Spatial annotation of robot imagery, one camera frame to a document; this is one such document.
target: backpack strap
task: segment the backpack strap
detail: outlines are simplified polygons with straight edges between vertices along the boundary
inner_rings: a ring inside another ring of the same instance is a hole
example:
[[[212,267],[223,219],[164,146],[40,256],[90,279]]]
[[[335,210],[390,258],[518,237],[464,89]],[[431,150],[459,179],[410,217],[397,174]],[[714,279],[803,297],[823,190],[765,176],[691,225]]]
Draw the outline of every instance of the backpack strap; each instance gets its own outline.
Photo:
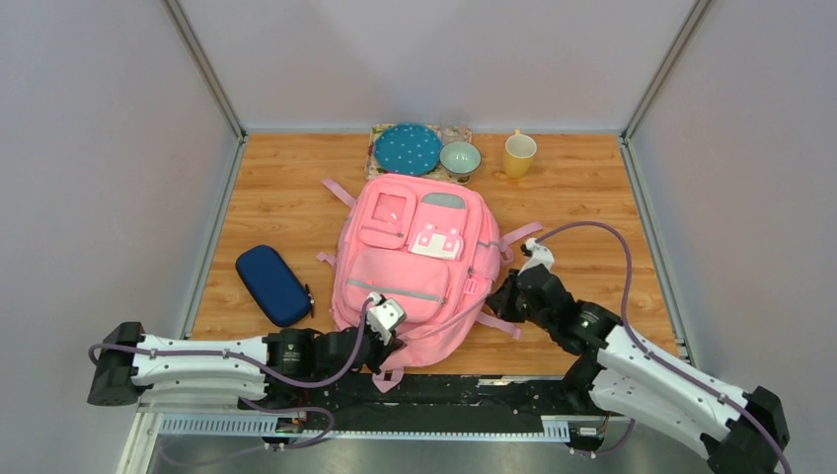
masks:
[[[337,259],[337,257],[335,257],[334,254],[327,254],[325,252],[320,252],[319,254],[317,254],[317,260],[319,260],[320,262],[325,262],[325,263],[331,265],[332,268],[334,268],[338,259]]]
[[[381,373],[373,373],[372,374],[372,383],[378,387],[378,390],[381,393],[387,393],[388,391],[392,390],[393,387],[401,383],[401,379],[404,378],[404,368],[394,368],[390,373],[390,379],[387,380],[387,372],[381,371]]]
[[[540,222],[529,222],[528,224],[520,227],[518,229],[514,229],[511,232],[503,235],[499,239],[499,250],[500,254],[502,255],[502,264],[508,265],[514,261],[514,252],[511,251],[511,244],[514,242],[526,237],[527,235],[531,234],[532,232],[537,232],[539,230],[543,230],[544,226],[541,225]]]
[[[481,312],[477,315],[477,322],[480,324],[485,324],[490,328],[499,329],[504,333],[508,333],[511,335],[511,339],[520,339],[520,328],[518,328],[513,323],[509,323],[508,321],[503,321],[499,318]]]
[[[326,178],[325,180],[321,181],[323,186],[329,189],[333,195],[335,195],[338,199],[342,201],[343,204],[354,207],[354,197],[352,197],[348,191],[344,190],[342,186],[337,184],[337,182],[331,178]]]

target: blue polka dot plate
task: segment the blue polka dot plate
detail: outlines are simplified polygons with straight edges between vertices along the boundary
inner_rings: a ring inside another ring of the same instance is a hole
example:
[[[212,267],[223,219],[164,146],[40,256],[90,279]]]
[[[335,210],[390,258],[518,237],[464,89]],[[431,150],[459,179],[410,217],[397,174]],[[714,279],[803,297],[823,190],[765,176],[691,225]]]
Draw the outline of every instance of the blue polka dot plate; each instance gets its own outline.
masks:
[[[375,140],[375,159],[381,168],[400,175],[423,175],[439,162],[442,141],[419,123],[399,123]]]

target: pink buckle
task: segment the pink buckle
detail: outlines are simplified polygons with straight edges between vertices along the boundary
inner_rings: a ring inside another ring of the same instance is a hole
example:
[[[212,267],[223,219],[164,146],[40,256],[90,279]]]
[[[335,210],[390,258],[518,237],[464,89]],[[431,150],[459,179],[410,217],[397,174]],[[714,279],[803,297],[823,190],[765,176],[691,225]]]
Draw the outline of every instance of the pink buckle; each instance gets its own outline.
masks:
[[[477,279],[468,278],[462,292],[465,294],[483,294],[483,284]]]

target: green bowl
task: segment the green bowl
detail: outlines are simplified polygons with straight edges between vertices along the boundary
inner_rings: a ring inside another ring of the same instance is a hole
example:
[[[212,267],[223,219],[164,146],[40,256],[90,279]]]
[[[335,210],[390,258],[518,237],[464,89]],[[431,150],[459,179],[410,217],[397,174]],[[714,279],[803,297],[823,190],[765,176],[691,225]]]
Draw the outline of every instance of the green bowl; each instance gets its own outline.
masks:
[[[455,178],[465,178],[474,174],[483,164],[483,155],[471,143],[453,141],[446,144],[439,153],[439,163]]]

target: white wall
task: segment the white wall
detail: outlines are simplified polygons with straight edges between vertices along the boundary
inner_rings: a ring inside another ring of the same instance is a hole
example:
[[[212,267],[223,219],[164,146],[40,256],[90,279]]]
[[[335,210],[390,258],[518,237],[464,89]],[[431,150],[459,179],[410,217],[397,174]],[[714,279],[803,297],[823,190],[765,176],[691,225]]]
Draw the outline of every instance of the white wall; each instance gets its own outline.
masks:
[[[117,323],[173,334],[234,141],[158,1],[0,2],[0,472],[114,472]]]
[[[837,3],[719,1],[635,144],[699,365],[837,465]]]
[[[694,0],[184,0],[247,128],[621,129]]]

